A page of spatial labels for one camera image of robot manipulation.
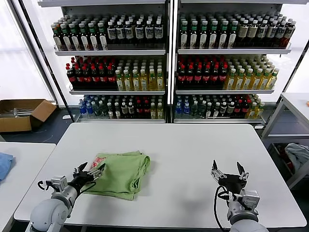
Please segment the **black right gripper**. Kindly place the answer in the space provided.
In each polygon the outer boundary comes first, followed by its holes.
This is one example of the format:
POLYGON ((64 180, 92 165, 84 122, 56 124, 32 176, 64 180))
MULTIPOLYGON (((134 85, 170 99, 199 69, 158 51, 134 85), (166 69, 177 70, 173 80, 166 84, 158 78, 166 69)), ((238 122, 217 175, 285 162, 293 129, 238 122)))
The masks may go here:
POLYGON ((224 186, 228 191, 241 191, 247 184, 249 173, 245 171, 244 167, 237 162, 239 175, 224 174, 217 167, 217 163, 213 160, 211 168, 211 176, 218 180, 218 184, 224 186))

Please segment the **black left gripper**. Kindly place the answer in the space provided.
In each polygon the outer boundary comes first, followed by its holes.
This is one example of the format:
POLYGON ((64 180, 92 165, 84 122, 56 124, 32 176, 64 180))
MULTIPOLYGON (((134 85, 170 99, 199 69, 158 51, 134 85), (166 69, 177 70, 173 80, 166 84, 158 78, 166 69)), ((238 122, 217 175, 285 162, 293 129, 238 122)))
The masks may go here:
POLYGON ((70 185, 75 188, 76 191, 80 191, 86 183, 92 182, 102 176, 105 169, 105 163, 103 163, 102 165, 96 166, 88 172, 85 172, 84 168, 86 166, 87 162, 74 168, 73 179, 71 180, 70 185))

